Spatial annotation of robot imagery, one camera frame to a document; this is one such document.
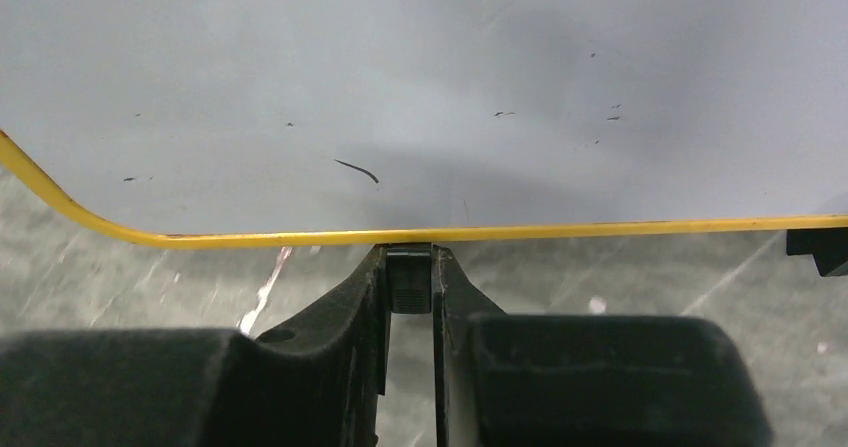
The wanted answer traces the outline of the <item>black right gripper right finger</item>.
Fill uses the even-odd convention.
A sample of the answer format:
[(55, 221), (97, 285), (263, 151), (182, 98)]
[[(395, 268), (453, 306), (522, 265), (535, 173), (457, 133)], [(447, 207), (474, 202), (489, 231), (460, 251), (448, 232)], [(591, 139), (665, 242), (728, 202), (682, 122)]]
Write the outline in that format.
[(509, 314), (433, 250), (441, 446), (769, 446), (730, 337), (695, 317)]

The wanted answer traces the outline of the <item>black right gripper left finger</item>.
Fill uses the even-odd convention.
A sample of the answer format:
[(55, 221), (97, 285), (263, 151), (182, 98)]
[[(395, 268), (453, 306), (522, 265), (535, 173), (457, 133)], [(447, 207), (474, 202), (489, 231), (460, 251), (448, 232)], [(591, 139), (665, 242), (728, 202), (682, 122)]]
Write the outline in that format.
[(235, 328), (1, 340), (5, 446), (372, 446), (388, 311), (376, 247), (257, 338)]

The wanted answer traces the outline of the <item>yellow-framed whiteboard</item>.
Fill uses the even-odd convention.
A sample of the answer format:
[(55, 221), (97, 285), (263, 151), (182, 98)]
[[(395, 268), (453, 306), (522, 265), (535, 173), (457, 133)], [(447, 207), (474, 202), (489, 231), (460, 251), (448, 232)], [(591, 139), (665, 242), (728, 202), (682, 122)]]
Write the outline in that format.
[(1, 0), (1, 161), (160, 248), (838, 228), (847, 0)]

